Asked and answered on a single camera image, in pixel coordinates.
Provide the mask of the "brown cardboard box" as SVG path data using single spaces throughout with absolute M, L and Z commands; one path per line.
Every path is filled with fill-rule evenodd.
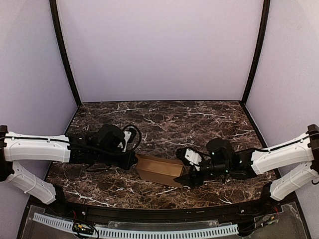
M 186 167 L 180 160 L 164 159 L 142 154 L 136 154 L 136 158 L 138 159 L 136 171 L 142 180 L 175 188 L 183 188 L 182 184 L 174 180 L 187 173 Z

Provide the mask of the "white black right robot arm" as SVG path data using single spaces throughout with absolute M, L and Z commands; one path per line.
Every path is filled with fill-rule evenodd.
M 189 166 L 189 171 L 174 181 L 194 188 L 210 176 L 245 180 L 297 164 L 286 175 L 263 187 L 266 199 L 281 201 L 319 178 L 319 127 L 315 124 L 309 125 L 307 132 L 300 136 L 273 147 L 235 151 L 230 141 L 214 138 L 206 144 L 206 150 L 208 153 L 204 154 L 190 147 L 179 148 L 176 157 Z

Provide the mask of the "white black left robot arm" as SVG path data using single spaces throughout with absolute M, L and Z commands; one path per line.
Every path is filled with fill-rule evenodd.
M 141 141 L 141 131 L 132 124 L 124 128 L 105 124 L 91 134 L 58 136 L 23 135 L 1 125 L 0 180 L 44 204 L 63 203 L 65 197 L 61 187 L 41 180 L 19 161 L 45 160 L 88 166 L 102 163 L 129 170 L 137 163 L 135 150 Z

